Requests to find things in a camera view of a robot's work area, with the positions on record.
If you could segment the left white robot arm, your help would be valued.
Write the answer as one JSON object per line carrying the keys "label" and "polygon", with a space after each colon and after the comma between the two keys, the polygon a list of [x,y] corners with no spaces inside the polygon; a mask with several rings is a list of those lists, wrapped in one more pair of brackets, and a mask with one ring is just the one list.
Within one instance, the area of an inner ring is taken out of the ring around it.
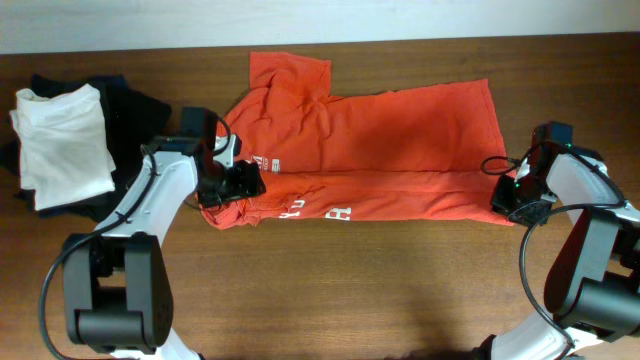
{"label": "left white robot arm", "polygon": [[183,201],[223,205],[264,193],[237,135],[159,137],[139,174],[90,234],[73,234],[61,266],[72,343],[118,359],[198,359],[172,327],[174,302],[161,246]]}

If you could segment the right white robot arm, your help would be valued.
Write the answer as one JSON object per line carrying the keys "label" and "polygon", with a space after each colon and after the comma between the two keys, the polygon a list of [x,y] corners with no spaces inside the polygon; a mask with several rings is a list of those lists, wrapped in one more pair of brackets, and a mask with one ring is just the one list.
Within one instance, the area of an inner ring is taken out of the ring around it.
{"label": "right white robot arm", "polygon": [[[509,332],[489,336],[475,359],[572,359],[576,351],[639,335],[639,212],[593,151],[541,140],[499,175],[492,204],[526,226],[519,275],[534,312]],[[544,287],[533,294],[526,269],[534,231],[551,217],[573,228]]]}

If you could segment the orange t-shirt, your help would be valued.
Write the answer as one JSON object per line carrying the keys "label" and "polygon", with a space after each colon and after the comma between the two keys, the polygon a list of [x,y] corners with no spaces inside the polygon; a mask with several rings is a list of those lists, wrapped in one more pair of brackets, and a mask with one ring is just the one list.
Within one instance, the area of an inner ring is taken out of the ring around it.
{"label": "orange t-shirt", "polygon": [[341,97],[327,60],[249,56],[248,94],[226,121],[255,164],[262,195],[203,210],[217,229],[265,219],[505,218],[490,201],[505,145],[485,79]]}

